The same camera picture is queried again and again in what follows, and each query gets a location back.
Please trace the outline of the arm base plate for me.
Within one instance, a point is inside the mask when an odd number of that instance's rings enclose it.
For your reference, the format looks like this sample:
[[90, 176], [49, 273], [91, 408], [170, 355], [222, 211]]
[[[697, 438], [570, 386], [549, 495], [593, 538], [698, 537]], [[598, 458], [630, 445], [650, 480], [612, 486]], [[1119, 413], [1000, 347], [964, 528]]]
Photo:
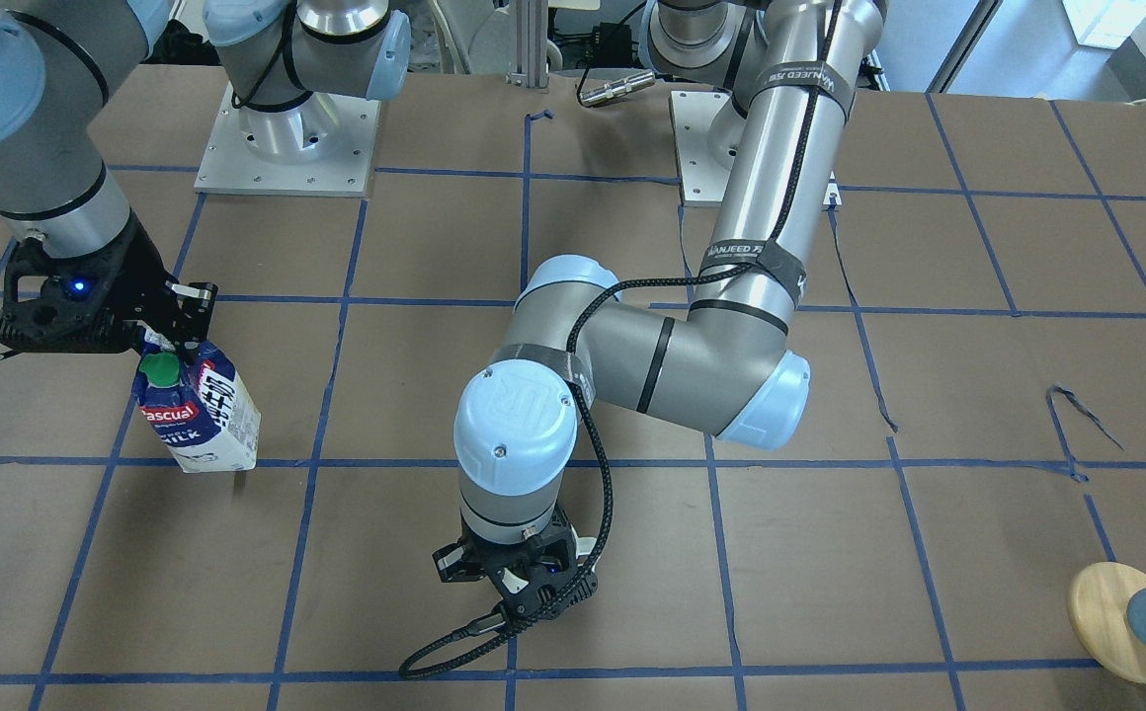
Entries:
[[225, 89], [195, 189], [262, 197], [364, 198], [383, 104], [315, 93], [282, 114], [231, 107]]
[[725, 198], [745, 119], [721, 91], [673, 91], [672, 125], [680, 167], [682, 204], [719, 208]]

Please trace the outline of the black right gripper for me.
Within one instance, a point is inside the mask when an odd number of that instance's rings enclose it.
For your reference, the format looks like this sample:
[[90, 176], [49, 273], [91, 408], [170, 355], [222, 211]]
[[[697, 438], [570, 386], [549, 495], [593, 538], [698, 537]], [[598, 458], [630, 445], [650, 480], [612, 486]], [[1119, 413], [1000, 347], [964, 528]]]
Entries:
[[40, 239], [19, 239], [3, 275], [0, 343], [23, 353], [121, 353], [142, 343], [144, 323], [195, 364], [217, 287], [180, 284], [163, 266], [136, 214], [108, 247], [53, 258]]

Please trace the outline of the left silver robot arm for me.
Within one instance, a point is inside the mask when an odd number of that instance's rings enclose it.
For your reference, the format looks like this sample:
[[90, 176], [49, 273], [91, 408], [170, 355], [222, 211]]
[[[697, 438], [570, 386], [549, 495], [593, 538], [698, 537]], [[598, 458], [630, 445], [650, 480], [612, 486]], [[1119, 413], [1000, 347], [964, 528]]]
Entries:
[[717, 439], [780, 448], [811, 369], [786, 346], [861, 61], [884, 1], [650, 1], [647, 67], [727, 89], [730, 166], [686, 318], [621, 302], [625, 280], [563, 255], [515, 303], [504, 346], [460, 397], [452, 442], [463, 534], [435, 553], [447, 584], [501, 601], [469, 633], [554, 618], [590, 597], [605, 536], [576, 536], [558, 503], [579, 431], [604, 401]]

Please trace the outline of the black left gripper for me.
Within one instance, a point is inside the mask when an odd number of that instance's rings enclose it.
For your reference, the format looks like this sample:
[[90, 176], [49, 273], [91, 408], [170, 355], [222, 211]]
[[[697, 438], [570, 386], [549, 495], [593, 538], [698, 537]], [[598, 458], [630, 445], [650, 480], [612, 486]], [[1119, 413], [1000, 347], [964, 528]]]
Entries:
[[556, 503], [545, 530], [523, 544], [493, 544], [465, 524], [460, 540], [434, 552], [433, 558], [444, 584], [488, 578], [511, 620], [555, 618], [596, 592], [599, 578], [590, 572], [564, 601], [555, 601], [576, 578], [578, 558], [590, 554], [596, 541], [595, 537], [576, 536], [562, 505]]

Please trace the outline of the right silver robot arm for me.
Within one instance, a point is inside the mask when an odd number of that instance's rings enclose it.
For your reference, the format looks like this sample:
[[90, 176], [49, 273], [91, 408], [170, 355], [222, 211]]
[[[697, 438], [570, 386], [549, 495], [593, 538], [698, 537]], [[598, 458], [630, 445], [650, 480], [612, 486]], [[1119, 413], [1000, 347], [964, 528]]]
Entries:
[[[215, 284], [171, 275], [87, 134], [170, 17], [167, 1], [0, 3], [3, 356], [156, 337], [193, 361], [206, 341]], [[339, 124], [330, 95], [388, 101], [409, 67], [409, 18], [387, 1], [207, 1], [203, 19], [267, 161], [316, 156]]]

